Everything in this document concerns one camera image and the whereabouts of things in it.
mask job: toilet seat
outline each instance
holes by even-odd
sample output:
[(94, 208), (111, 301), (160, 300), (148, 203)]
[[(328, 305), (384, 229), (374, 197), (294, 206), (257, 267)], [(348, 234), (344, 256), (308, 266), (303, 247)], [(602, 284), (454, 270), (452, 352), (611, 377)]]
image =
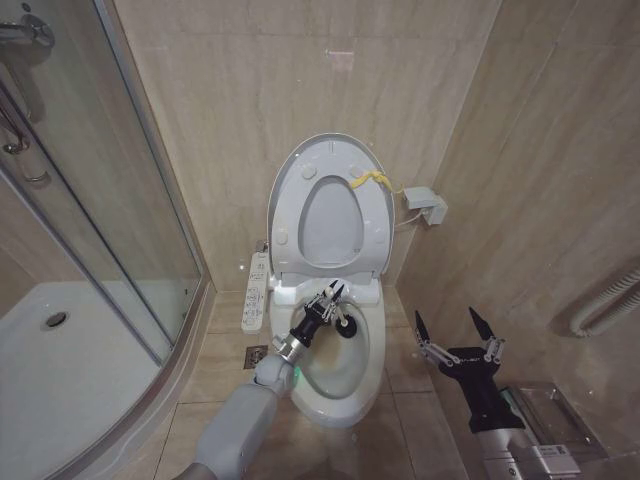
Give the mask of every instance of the toilet seat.
[(393, 195), (373, 180), (349, 183), (382, 167), (359, 141), (323, 134), (289, 156), (269, 199), (273, 273), (284, 285), (338, 277), (370, 283), (386, 269), (393, 241)]

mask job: cable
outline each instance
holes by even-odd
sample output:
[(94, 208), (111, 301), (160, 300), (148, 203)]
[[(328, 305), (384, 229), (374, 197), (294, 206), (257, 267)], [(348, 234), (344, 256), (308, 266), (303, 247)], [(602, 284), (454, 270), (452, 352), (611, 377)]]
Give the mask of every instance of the cable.
[(396, 223), (393, 228), (401, 227), (402, 225), (406, 225), (407, 223), (411, 223), (414, 220), (420, 218), (420, 216), (426, 211), (426, 208), (421, 208), (418, 214), (415, 217), (411, 217), (409, 220), (405, 220), (404, 222)]

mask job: white toilet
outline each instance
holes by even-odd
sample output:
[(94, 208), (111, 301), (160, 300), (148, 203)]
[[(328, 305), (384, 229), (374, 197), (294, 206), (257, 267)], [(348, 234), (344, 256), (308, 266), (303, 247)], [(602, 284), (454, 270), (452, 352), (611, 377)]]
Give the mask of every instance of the white toilet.
[(393, 195), (363, 173), (382, 171), (358, 140), (312, 137), (289, 156), (269, 199), (272, 336), (297, 325), (305, 301), (338, 279), (341, 306), (358, 326), (343, 338), (333, 326), (316, 333), (300, 363), (291, 397), (312, 421), (348, 427), (375, 401), (384, 369), (385, 317), (380, 274), (393, 241)]

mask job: gray robotic arm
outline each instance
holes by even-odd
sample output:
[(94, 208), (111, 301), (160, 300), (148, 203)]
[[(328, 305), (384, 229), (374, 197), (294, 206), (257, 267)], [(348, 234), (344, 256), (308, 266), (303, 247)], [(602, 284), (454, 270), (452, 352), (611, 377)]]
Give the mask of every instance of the gray robotic arm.
[(175, 480), (242, 478), (269, 432), (278, 399), (293, 388), (295, 364), (318, 328), (338, 316), (343, 287), (334, 293), (336, 283), (304, 305), (305, 317), (286, 338), (274, 340), (277, 354), (263, 358), (253, 380), (234, 390), (198, 440), (194, 462)]
[(479, 440), (490, 480), (559, 480), (576, 478), (580, 469), (564, 445), (534, 444), (522, 419), (511, 411), (493, 381), (501, 364), (504, 339), (469, 308), (482, 347), (444, 348), (431, 341), (416, 311), (420, 351), (447, 377), (458, 382), (471, 412), (469, 428)]

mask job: flexible hose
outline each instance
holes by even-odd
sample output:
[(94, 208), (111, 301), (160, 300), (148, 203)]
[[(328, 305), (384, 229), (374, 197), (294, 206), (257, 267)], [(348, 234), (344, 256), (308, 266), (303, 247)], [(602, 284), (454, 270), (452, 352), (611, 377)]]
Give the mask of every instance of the flexible hose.
[(409, 220), (405, 220), (404, 222), (400, 222), (400, 223), (396, 223), (393, 228), (397, 228), (397, 227), (401, 227), (402, 225), (406, 225), (408, 223), (411, 223), (415, 220), (417, 220), (418, 218), (420, 218), (420, 215), (422, 215), (424, 213), (426, 209), (421, 208), (420, 211), (413, 217), (411, 217)]
[(573, 334), (578, 337), (600, 335), (620, 320), (625, 314), (640, 306), (640, 289), (638, 289), (616, 302), (613, 307), (606, 310), (599, 318), (597, 318), (590, 327), (582, 327), (596, 310), (602, 308), (612, 299), (624, 294), (637, 283), (640, 283), (640, 267), (637, 267), (627, 273), (596, 298), (587, 302), (571, 319), (569, 326)]

